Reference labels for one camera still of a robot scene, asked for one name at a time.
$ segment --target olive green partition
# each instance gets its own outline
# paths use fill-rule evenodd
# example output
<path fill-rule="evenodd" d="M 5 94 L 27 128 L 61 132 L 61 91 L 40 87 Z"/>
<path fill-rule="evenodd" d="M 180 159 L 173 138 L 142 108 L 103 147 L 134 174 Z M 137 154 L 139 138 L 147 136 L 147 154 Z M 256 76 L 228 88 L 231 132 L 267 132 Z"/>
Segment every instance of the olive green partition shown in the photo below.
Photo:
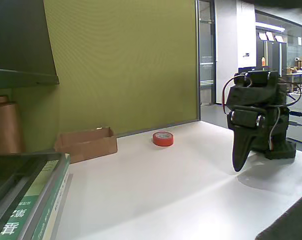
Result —
<path fill-rule="evenodd" d="M 29 151 L 59 132 L 197 118 L 194 0 L 44 0 L 60 85 L 17 88 Z"/>

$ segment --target white tabletop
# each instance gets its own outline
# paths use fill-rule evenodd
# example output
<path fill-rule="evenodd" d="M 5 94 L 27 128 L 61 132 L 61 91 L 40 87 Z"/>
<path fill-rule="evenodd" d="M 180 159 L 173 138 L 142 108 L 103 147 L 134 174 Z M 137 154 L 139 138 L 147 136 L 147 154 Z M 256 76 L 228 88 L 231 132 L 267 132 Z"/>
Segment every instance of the white tabletop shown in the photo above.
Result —
<path fill-rule="evenodd" d="M 302 196 L 302 152 L 232 167 L 233 132 L 205 122 L 118 139 L 118 153 L 70 166 L 57 240 L 253 240 Z"/>

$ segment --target roll of tape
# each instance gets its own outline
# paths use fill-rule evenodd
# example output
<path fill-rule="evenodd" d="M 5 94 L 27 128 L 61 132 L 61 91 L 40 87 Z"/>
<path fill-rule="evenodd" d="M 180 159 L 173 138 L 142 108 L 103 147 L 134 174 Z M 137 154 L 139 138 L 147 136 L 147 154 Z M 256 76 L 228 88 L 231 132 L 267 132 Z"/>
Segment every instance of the roll of tape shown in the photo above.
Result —
<path fill-rule="evenodd" d="M 157 146 L 168 147 L 174 142 L 173 134 L 166 131 L 159 131 L 153 134 L 153 143 Z"/>

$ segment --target open cardboard box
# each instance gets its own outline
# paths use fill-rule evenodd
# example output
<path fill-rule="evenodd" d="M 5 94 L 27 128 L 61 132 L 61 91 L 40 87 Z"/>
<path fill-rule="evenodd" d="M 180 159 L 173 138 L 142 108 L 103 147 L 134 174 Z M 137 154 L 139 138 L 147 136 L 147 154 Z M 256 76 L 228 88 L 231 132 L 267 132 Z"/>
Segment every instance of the open cardboard box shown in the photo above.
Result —
<path fill-rule="evenodd" d="M 55 142 L 57 152 L 69 153 L 70 163 L 77 163 L 117 152 L 117 141 L 109 127 L 61 133 Z"/>

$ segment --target cable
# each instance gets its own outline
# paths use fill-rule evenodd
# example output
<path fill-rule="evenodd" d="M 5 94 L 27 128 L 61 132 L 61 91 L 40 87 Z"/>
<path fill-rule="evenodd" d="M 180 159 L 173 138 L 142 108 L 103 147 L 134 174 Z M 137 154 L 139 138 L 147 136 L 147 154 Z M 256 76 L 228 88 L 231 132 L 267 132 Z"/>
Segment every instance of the cable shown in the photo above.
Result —
<path fill-rule="evenodd" d="M 272 143 L 272 133 L 273 133 L 273 131 L 274 131 L 274 129 L 275 129 L 277 123 L 279 122 L 280 116 L 281 116 L 281 109 L 280 109 L 279 107 L 277 107 L 277 111 L 278 111 L 278 114 L 279 114 L 279 115 L 277 116 L 276 122 L 275 122 L 274 126 L 272 127 L 272 130 L 271 130 L 271 132 L 270 132 L 270 138 L 269 138 L 269 146 L 270 146 L 270 150 L 271 150 L 271 151 L 274 150 L 274 145 L 273 145 L 273 143 Z"/>
<path fill-rule="evenodd" d="M 268 107 L 272 107 L 272 108 L 289 107 L 289 106 L 294 105 L 295 103 L 297 103 L 301 99 L 301 97 L 302 97 L 302 89 L 301 89 L 301 87 L 296 82 L 280 81 L 279 83 L 282 83 L 282 84 L 292 84 L 292 85 L 297 86 L 299 88 L 299 90 L 300 90 L 300 95 L 299 95 L 298 99 L 296 99 L 295 101 L 290 102 L 288 104 L 283 104 L 283 105 L 267 105 Z"/>
<path fill-rule="evenodd" d="M 226 88 L 226 86 L 227 86 L 232 80 L 234 80 L 235 78 L 238 78 L 238 77 L 245 77 L 246 79 L 248 79 L 248 80 L 250 81 L 250 84 L 249 84 L 247 87 L 250 87 L 250 86 L 253 85 L 252 79 L 251 79 L 250 77 L 244 75 L 244 74 L 240 74 L 240 75 L 234 76 L 233 78 L 231 78 L 230 80 L 228 80 L 228 81 L 225 83 L 225 85 L 224 85 L 224 87 L 223 87 L 223 90 L 222 90 L 222 107 L 223 107 L 223 111 L 224 111 L 225 115 L 227 115 L 227 113 L 226 113 L 226 111 L 225 111 L 225 88 Z"/>
<path fill-rule="evenodd" d="M 296 100 L 296 98 L 294 98 L 293 96 L 291 96 L 289 93 L 287 94 L 287 96 L 291 99 L 293 99 L 294 101 Z"/>
<path fill-rule="evenodd" d="M 289 125 L 296 126 L 296 127 L 302 127 L 302 124 L 296 121 L 289 121 Z"/>
<path fill-rule="evenodd" d="M 300 111 L 290 111 L 290 115 L 302 117 L 302 112 Z"/>

